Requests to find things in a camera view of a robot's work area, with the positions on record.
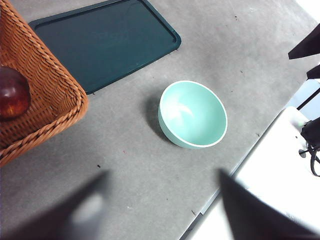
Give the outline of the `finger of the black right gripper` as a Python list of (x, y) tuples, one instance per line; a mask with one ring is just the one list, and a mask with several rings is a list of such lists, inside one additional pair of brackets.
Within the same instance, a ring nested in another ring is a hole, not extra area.
[(307, 73), (307, 79), (320, 79), (320, 65), (315, 66)]
[(320, 53), (320, 25), (298, 43), (289, 53), (290, 60), (304, 58)]

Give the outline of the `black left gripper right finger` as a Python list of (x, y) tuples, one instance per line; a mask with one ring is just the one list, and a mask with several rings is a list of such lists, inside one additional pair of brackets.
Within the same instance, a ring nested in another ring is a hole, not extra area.
[(320, 235), (265, 204), (223, 169), (220, 193), (235, 240), (318, 240)]

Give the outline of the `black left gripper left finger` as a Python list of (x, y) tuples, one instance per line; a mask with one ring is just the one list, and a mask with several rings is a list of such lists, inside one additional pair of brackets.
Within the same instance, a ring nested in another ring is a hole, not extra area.
[(3, 240), (97, 240), (107, 212), (110, 171), (102, 170), (49, 210), (5, 234)]

